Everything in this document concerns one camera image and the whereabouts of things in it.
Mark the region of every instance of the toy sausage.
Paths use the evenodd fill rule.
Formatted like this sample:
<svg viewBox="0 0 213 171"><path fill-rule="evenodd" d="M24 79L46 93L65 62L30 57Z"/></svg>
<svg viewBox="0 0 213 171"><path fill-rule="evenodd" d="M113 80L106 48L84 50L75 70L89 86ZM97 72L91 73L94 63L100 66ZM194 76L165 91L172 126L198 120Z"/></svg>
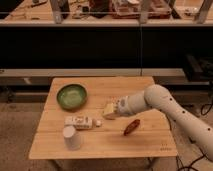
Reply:
<svg viewBox="0 0 213 171"><path fill-rule="evenodd" d="M140 125L140 119L135 119L133 122L131 122L126 129L124 130L124 136L130 134L132 131L134 131L138 126Z"/></svg>

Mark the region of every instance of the table leg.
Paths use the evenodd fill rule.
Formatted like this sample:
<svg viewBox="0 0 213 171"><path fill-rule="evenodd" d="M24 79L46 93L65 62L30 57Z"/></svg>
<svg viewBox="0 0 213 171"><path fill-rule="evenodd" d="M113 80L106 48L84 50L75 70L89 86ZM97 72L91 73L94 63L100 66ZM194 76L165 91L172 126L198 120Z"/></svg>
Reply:
<svg viewBox="0 0 213 171"><path fill-rule="evenodd" d="M148 169L151 169L151 170L153 170L153 166L155 165L155 163L158 161L158 157L154 157L154 158L150 158L150 157L148 157L148 161L149 161L149 164L148 164L148 166L146 167L146 169L148 170Z"/></svg>
<svg viewBox="0 0 213 171"><path fill-rule="evenodd" d="M62 167L55 160L47 160L56 171L63 171Z"/></svg>

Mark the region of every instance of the paper cup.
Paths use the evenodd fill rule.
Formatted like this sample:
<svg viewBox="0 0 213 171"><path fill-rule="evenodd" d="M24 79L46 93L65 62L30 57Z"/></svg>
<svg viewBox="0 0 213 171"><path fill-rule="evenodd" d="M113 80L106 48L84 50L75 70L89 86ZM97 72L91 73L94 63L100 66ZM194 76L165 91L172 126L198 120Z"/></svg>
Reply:
<svg viewBox="0 0 213 171"><path fill-rule="evenodd" d="M63 136L65 144L69 150L77 150L81 148L83 141L74 126L69 125L64 127Z"/></svg>

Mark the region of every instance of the floor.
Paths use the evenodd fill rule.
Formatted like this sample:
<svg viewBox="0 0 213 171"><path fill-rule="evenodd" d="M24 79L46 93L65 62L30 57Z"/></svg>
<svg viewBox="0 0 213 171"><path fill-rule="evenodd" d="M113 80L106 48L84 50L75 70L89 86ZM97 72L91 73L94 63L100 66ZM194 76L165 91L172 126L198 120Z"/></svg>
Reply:
<svg viewBox="0 0 213 171"><path fill-rule="evenodd" d="M177 100L181 100L183 94L174 92ZM182 98L182 102L188 110L198 113L205 98L199 98L201 104L196 103L195 107L190 107L187 103L194 103L196 93L191 93L190 98ZM29 160L28 153L31 147L34 133L36 131L42 109L44 107L45 94L15 96L12 102L5 100L0 102L0 171L54 171L54 167L43 160ZM200 117L213 126L213 111L207 116ZM184 165L201 156L199 149L191 144L189 138L173 122L172 132L175 138L179 156ZM70 171L142 171L147 170L145 166L148 160L141 159L112 159L112 160L71 160L58 161L65 170ZM194 165L199 171L212 171L213 163L203 159ZM160 158L154 171L175 171L177 170L176 159L174 157Z"/></svg>

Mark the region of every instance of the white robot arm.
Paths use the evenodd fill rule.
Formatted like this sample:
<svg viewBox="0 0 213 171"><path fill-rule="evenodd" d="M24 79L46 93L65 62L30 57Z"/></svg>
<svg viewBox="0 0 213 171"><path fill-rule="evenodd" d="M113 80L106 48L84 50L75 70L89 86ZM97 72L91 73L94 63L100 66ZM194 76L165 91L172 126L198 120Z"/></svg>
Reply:
<svg viewBox="0 0 213 171"><path fill-rule="evenodd" d="M119 116L129 117L151 108L158 109L176 121L213 161L213 128L182 108L170 92L160 85L155 84L144 91L122 97L116 103L116 112L109 115L111 119Z"/></svg>

